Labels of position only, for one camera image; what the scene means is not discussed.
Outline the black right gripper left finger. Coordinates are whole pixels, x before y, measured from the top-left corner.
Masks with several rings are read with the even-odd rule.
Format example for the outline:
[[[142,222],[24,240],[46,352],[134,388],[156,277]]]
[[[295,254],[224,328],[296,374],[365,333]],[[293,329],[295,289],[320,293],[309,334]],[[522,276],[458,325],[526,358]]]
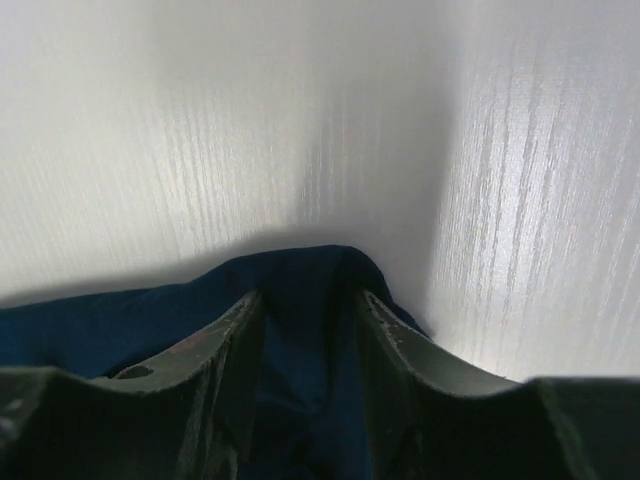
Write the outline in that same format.
[[[113,377],[1,372],[5,479],[234,479],[249,457],[264,345],[250,293]]]

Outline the navy blue t shirt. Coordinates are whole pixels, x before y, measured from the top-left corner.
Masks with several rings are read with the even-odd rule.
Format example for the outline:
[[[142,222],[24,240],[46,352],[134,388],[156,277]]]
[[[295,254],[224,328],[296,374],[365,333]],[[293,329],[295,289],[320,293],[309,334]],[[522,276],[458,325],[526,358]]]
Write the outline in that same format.
[[[256,293],[264,345],[251,450],[234,479],[371,479],[354,331],[364,291],[401,313],[366,255],[321,246],[239,257],[183,284],[6,308],[1,372],[52,367],[110,378]]]

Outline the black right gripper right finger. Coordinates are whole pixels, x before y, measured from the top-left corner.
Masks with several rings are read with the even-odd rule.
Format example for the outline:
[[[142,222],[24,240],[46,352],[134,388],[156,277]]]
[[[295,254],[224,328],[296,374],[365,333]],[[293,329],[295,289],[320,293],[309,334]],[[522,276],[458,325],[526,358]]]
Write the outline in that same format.
[[[377,479],[635,479],[639,382],[484,371],[356,301],[369,453]]]

